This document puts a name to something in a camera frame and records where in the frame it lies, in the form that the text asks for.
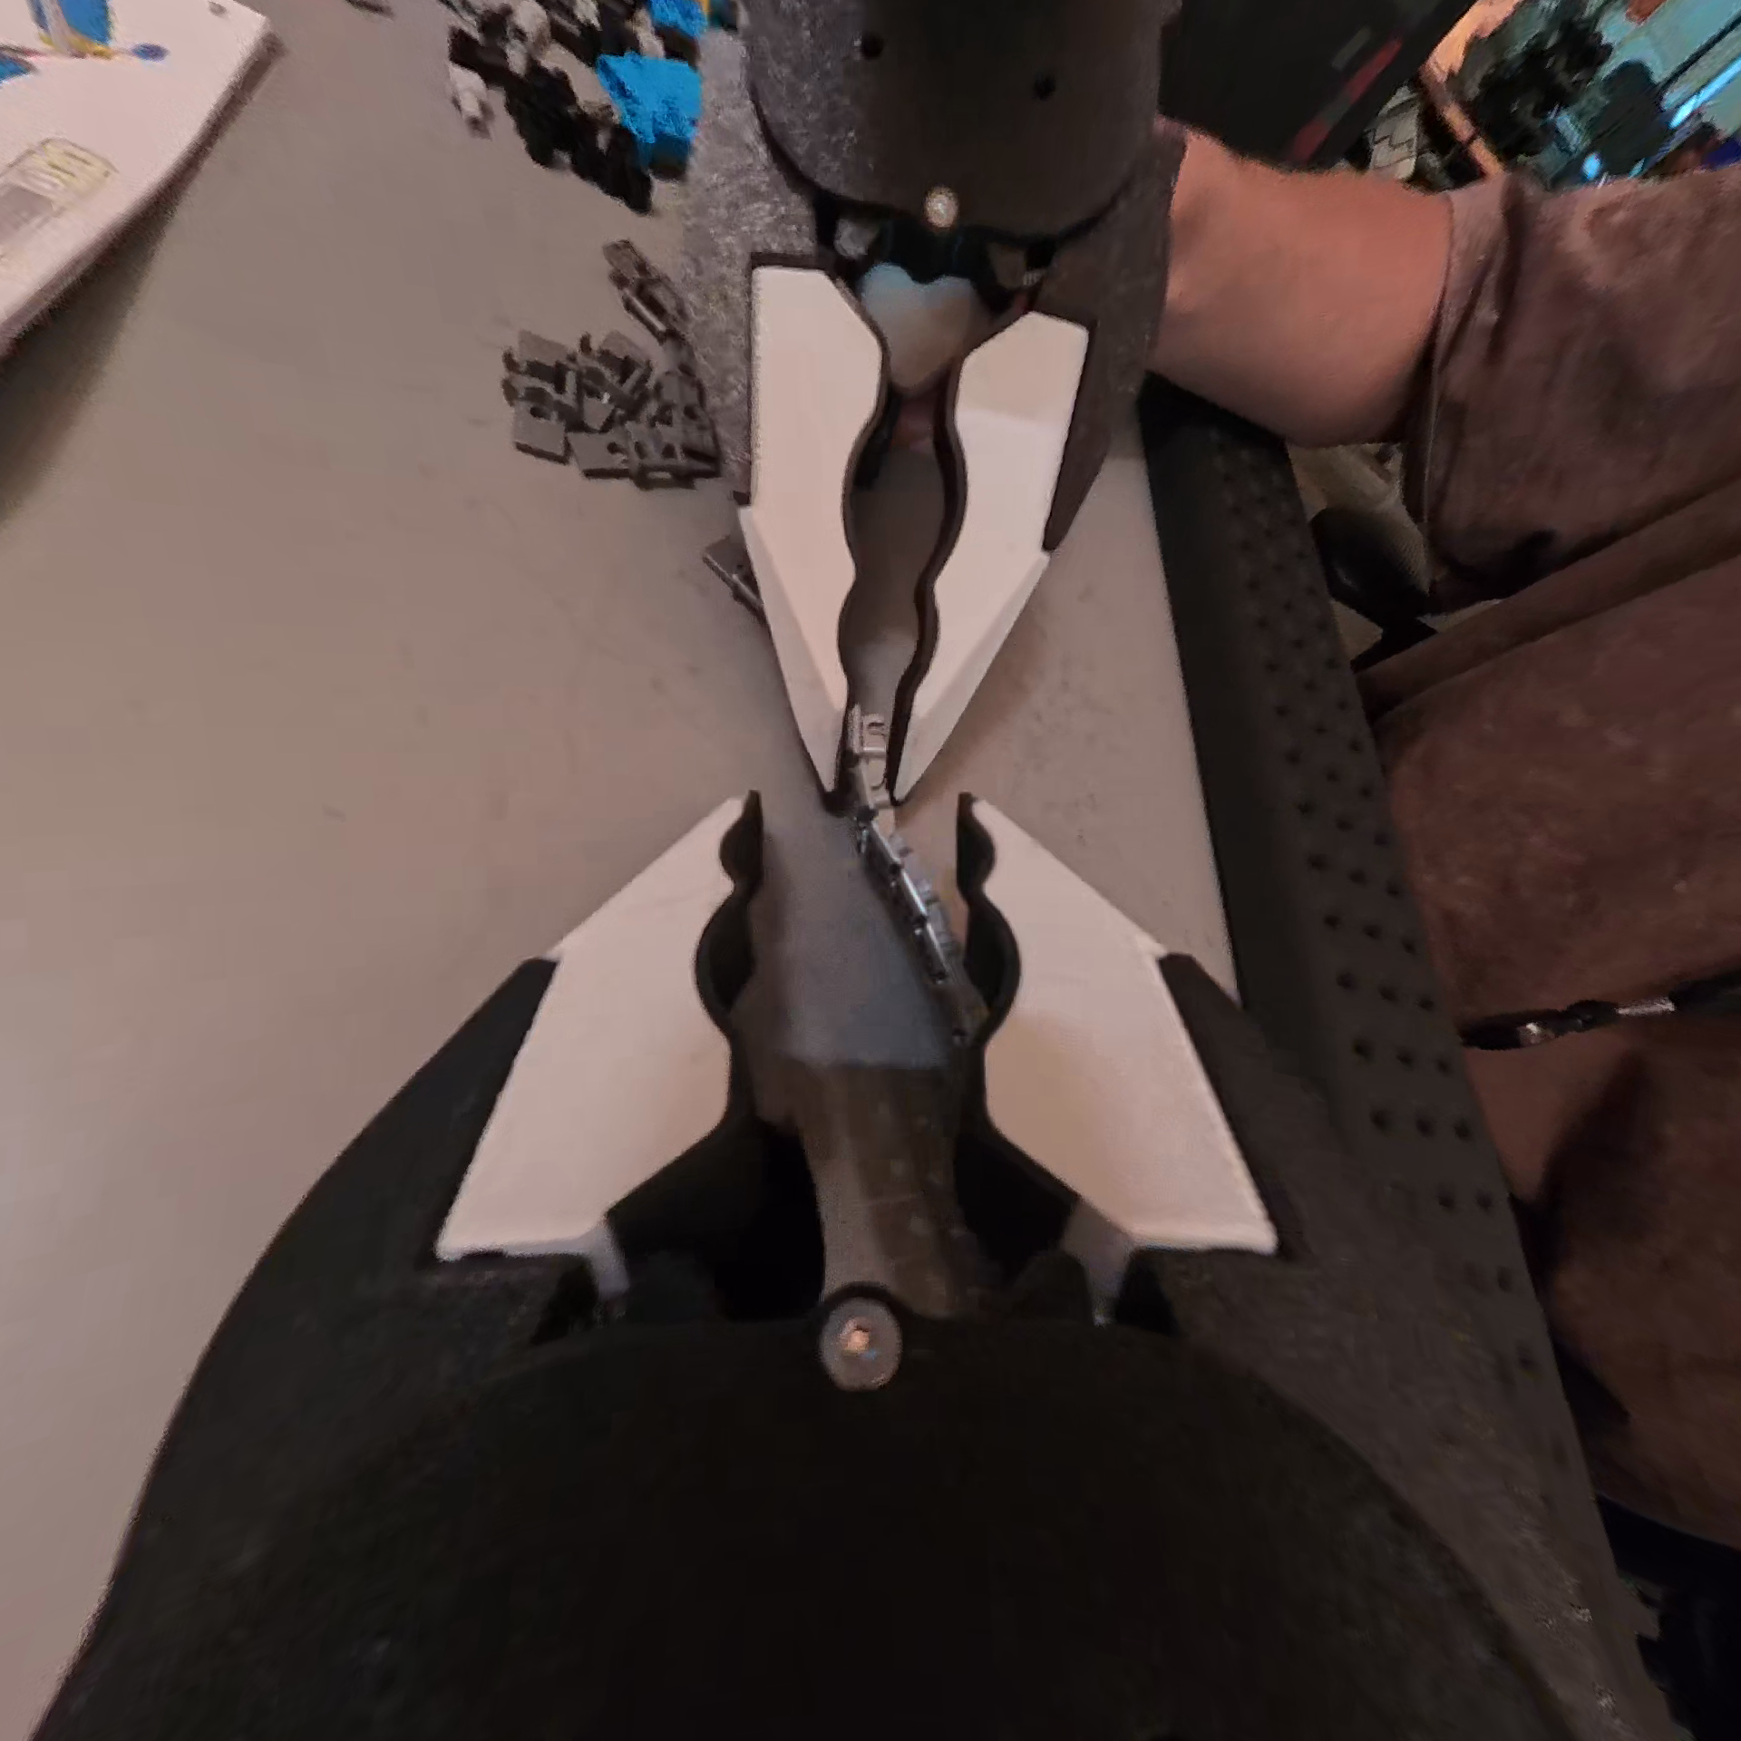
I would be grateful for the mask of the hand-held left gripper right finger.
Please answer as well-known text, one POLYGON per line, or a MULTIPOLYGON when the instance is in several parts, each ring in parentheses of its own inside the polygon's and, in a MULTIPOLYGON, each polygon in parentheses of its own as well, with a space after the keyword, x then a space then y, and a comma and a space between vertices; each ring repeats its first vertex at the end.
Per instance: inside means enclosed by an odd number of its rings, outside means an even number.
POLYGON ((989 1137, 1058 1204, 1038 1238, 1111 1319, 1147 1252, 1277 1255, 1278 1234, 1163 972, 1168 955, 995 805, 963 796, 957 884, 993 967, 989 1137))

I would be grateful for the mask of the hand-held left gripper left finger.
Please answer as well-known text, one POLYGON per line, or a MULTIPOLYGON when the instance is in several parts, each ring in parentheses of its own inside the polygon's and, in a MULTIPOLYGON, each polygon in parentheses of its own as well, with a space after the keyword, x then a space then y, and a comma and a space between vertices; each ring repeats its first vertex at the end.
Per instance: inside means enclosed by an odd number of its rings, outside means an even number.
POLYGON ((717 805, 539 962, 551 978, 435 1236, 443 1265, 579 1257, 625 1296, 612 1225, 727 1117, 735 993, 705 991, 706 926, 761 878, 761 796, 717 805))

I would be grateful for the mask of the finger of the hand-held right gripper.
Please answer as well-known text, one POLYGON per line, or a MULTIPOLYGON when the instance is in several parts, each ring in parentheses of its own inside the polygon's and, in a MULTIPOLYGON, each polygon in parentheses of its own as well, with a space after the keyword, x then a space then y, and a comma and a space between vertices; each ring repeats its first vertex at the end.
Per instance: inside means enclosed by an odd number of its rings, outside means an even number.
POLYGON ((885 343, 818 268, 751 273, 751 482, 738 526, 798 740, 822 794, 842 782, 856 589, 850 491, 887 390, 885 343))
POLYGON ((1079 323, 1028 311, 976 343, 954 379, 946 432, 960 508, 926 585, 933 634, 904 710, 896 802, 962 724, 1051 564, 1053 497, 1088 343, 1079 323))

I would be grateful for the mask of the pile of grey links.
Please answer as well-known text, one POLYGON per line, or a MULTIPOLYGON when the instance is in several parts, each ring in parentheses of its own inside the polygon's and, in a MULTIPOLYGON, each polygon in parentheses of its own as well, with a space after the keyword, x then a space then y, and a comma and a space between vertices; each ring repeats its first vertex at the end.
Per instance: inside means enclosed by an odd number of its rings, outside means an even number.
POLYGON ((596 482, 644 494, 729 478, 748 488, 748 410, 698 349, 698 323, 672 273, 621 237, 601 258, 629 330, 562 342, 520 330, 499 355, 519 451, 596 482))

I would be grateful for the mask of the single grey track link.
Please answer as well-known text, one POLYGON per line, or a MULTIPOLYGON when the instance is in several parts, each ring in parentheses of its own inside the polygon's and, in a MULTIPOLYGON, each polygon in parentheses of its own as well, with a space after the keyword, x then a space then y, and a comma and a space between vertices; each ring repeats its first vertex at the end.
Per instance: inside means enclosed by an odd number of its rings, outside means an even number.
POLYGON ((857 703, 842 722, 842 805, 857 824, 873 824, 893 809, 887 785, 887 719, 857 703))

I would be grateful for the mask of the person's right forearm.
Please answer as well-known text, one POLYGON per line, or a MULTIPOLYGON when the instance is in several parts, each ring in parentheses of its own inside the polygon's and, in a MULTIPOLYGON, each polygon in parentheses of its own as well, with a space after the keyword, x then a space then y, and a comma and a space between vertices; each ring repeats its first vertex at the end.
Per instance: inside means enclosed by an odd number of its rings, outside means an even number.
POLYGON ((1392 440, 1451 260, 1451 197, 1181 142, 1150 371, 1302 448, 1392 440))

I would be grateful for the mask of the grey desk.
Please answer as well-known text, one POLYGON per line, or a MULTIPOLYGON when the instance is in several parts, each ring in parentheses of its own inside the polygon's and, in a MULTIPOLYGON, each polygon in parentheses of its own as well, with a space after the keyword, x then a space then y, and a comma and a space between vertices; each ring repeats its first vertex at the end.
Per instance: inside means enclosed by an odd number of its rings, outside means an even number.
POLYGON ((759 1090, 942 1033, 817 802, 714 488, 511 448, 520 330, 627 327, 635 221, 468 136, 437 4, 262 4, 175 202, 5 363, 5 1736, 323 1169, 726 797, 768 882, 759 1090))

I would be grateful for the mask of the black perforated pad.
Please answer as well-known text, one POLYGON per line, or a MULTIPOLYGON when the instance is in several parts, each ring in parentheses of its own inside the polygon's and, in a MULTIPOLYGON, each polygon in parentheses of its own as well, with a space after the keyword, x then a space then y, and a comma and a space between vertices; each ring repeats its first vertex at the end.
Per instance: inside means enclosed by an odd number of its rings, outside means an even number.
POLYGON ((1248 1013, 1190 1018, 1284 1248, 1163 1257, 1166 1302, 1415 1508, 1576 1736, 1670 1736, 1288 451, 1157 379, 1137 423, 1248 1013))

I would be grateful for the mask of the pile of small building bricks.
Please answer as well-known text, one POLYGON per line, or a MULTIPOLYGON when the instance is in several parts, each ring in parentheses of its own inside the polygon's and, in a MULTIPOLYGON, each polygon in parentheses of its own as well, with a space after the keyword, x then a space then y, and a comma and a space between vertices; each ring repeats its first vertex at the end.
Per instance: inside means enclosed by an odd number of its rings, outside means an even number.
POLYGON ((473 139, 648 216, 681 183, 702 114, 702 49, 734 40, 734 1, 441 1, 443 88, 473 139))

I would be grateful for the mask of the open instruction booklet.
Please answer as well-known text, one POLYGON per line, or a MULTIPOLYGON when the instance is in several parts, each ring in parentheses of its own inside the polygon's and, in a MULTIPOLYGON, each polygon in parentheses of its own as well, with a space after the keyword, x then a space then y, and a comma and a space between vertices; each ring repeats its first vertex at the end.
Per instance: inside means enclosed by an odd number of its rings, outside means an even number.
POLYGON ((248 4, 2 4, 5 352, 184 171, 271 44, 248 4))

